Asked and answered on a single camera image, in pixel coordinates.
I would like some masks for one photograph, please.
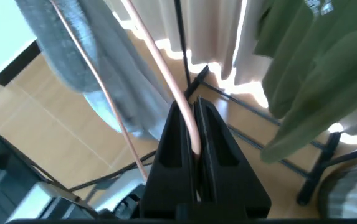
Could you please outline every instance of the blue-gray cloth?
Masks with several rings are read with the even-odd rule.
[[[55,74],[83,93],[98,115],[121,132],[97,80],[50,1],[16,2]],[[55,3],[106,84],[126,129],[135,136],[159,139],[172,101],[108,6],[102,0]]]

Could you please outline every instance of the tile floor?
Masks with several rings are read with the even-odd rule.
[[[138,51],[162,79],[143,41],[129,34]],[[185,89],[182,60],[170,59],[164,51],[162,53],[179,86]],[[209,75],[207,81],[216,84],[213,75]],[[273,124],[203,86],[191,99],[198,95],[212,101],[229,124],[262,144],[272,139],[277,131]],[[249,95],[237,97],[257,106]],[[7,87],[0,86],[0,133],[67,187],[109,174],[133,161],[123,136],[109,128],[82,95],[63,86],[42,55]],[[318,140],[325,141],[326,136],[323,133]],[[140,156],[158,145],[156,141],[135,138],[133,141]],[[300,176],[281,164],[262,163],[257,149],[238,138],[236,141],[272,199],[269,218],[318,216],[314,202],[306,207],[299,207],[295,202],[303,183]],[[357,146],[341,146],[340,152],[352,148]],[[318,149],[307,146],[289,159],[310,170],[318,153]],[[76,193],[84,197],[89,190],[90,187]]]

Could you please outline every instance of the green garment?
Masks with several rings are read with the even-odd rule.
[[[332,0],[326,14],[304,0],[267,4],[255,53],[274,58],[262,85],[270,112],[285,117],[261,153],[275,162],[357,108],[357,1]]]

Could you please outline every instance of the clothes hanger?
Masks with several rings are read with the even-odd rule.
[[[62,21],[63,25],[65,26],[67,32],[69,33],[69,36],[72,38],[74,44],[78,48],[79,52],[81,53],[82,57],[84,58],[85,62],[88,65],[88,67],[90,68],[91,72],[94,74],[95,78],[97,79],[103,93],[105,94],[108,104],[109,104],[110,108],[112,109],[113,114],[116,116],[118,125],[122,130],[123,136],[130,148],[130,152],[131,152],[132,156],[134,157],[135,163],[137,164],[138,169],[140,170],[141,175],[144,178],[144,181],[146,181],[148,178],[148,174],[145,172],[142,162],[140,161],[140,158],[138,157],[138,154],[136,153],[135,147],[134,147],[133,143],[131,142],[128,132],[127,132],[126,128],[124,127],[123,121],[122,121],[120,115],[118,114],[117,108],[116,108],[111,96],[109,95],[104,83],[102,82],[102,79],[101,79],[97,69],[93,66],[93,63],[91,62],[87,53],[84,51],[80,42],[77,40],[76,36],[72,32],[67,21],[65,20],[65,17],[63,16],[61,11],[57,7],[54,0],[50,0],[50,2],[52,4],[52,6],[54,7],[54,9],[56,10],[56,13],[60,17],[60,20]],[[193,117],[191,109],[189,108],[188,102],[186,101],[181,90],[178,88],[178,85],[175,82],[166,62],[163,60],[154,40],[150,36],[150,33],[146,29],[145,25],[143,24],[141,18],[139,17],[139,15],[136,11],[136,9],[134,8],[134,5],[132,4],[132,2],[130,0],[122,0],[122,3],[124,4],[124,7],[128,11],[131,18],[134,20],[134,22],[136,23],[138,28],[141,31],[143,31],[143,33],[145,34],[145,38],[144,38],[145,43],[148,46],[153,58],[155,59],[157,65],[159,66],[159,69],[161,70],[161,73],[163,74],[164,79],[166,80],[168,86],[170,87],[174,98],[177,101],[179,110],[181,111],[181,114],[183,115],[186,127],[189,131],[189,136],[191,138],[192,151],[195,155],[195,158],[198,159],[200,156],[200,152],[201,152],[201,142],[200,142],[198,127],[196,126],[195,119]]]

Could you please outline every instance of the beige curtain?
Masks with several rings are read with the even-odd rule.
[[[104,0],[121,21],[130,17],[120,0]],[[271,59],[253,55],[255,32],[264,0],[181,0],[187,47],[191,63],[217,62],[221,78],[231,75],[231,93],[250,93],[267,107],[259,81]],[[133,0],[154,40],[169,39],[171,50],[181,52],[174,0]],[[335,124],[332,131],[357,134],[357,110]],[[357,144],[357,136],[343,135]]]

